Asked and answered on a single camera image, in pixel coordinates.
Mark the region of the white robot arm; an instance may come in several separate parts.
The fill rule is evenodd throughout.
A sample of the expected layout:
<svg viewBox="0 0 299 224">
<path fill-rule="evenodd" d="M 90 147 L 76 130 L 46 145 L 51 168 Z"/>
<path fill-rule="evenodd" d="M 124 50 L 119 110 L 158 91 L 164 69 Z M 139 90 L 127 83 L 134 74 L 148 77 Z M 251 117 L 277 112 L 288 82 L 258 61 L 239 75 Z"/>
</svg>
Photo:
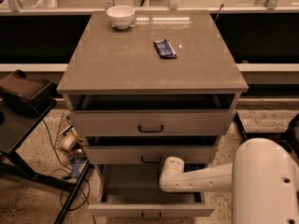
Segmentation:
<svg viewBox="0 0 299 224">
<path fill-rule="evenodd" d="M 184 161 L 164 162 L 160 188 L 166 192 L 232 193 L 232 224 L 299 224 L 299 166 L 279 144 L 252 138 L 234 161 L 186 172 Z"/>
</svg>

